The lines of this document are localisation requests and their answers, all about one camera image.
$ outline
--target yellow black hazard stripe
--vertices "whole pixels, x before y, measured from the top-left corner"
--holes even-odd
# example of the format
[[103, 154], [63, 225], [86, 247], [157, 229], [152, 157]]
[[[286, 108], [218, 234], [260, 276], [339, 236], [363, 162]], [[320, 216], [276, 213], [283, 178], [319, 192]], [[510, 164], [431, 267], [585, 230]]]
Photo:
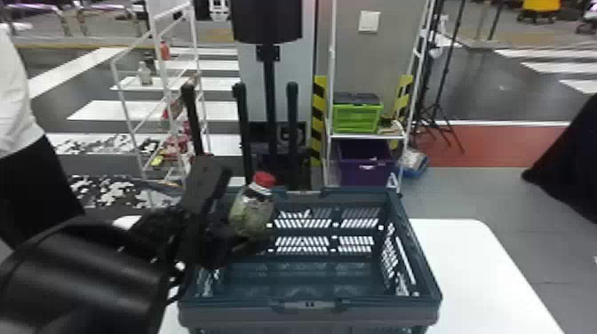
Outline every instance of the yellow black hazard stripe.
[[[410, 101], [410, 84], [412, 84], [414, 77], [412, 75], [404, 75], [400, 77], [398, 87], [396, 87], [396, 94], [394, 98], [394, 116], [398, 116], [398, 120], [404, 128], [407, 126], [407, 114]], [[395, 150], [400, 145], [400, 140], [390, 140], [390, 149]]]
[[313, 81], [313, 106], [311, 108], [311, 166], [322, 165], [325, 145], [325, 90], [326, 76], [315, 76]]

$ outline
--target gray wall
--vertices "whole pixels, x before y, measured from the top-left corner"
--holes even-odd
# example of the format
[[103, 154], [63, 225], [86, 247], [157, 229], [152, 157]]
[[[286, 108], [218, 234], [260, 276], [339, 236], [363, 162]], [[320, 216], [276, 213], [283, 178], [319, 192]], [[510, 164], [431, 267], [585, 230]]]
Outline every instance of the gray wall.
[[[275, 63], [275, 104], [278, 122], [288, 120], [286, 84], [298, 83], [298, 120], [310, 124], [311, 87], [313, 85], [315, 0], [303, 0], [303, 38], [280, 45], [281, 61]], [[266, 121], [263, 63], [258, 62], [255, 45], [238, 44], [241, 79], [247, 86], [249, 120]]]
[[[386, 108], [409, 65], [424, 0], [338, 0], [334, 91], [374, 92]], [[359, 33], [361, 11], [379, 11], [379, 31]], [[327, 75], [331, 0], [319, 0], [317, 74]]]

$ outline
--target red lid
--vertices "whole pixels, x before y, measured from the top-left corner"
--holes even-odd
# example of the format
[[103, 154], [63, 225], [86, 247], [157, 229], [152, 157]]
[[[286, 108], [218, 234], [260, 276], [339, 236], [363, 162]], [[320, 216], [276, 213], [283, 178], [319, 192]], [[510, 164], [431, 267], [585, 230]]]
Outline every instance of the red lid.
[[266, 171], [256, 171], [253, 176], [253, 182], [262, 187], [270, 188], [275, 186], [275, 176]]

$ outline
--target black cloth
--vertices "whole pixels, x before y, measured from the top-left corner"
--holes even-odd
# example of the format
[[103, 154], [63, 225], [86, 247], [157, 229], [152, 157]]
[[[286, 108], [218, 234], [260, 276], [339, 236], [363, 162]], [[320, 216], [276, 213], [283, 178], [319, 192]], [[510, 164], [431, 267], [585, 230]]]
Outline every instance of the black cloth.
[[597, 94], [522, 178], [597, 223]]
[[0, 238], [12, 248], [84, 214], [45, 136], [0, 159], [0, 211]]

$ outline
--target white shirt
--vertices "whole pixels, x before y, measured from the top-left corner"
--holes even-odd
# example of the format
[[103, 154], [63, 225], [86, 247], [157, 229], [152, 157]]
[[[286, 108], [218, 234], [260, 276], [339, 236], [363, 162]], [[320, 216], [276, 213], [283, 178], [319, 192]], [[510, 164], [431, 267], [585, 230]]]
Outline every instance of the white shirt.
[[0, 159], [38, 141], [44, 130], [37, 125], [29, 102], [29, 83], [11, 39], [0, 30]]

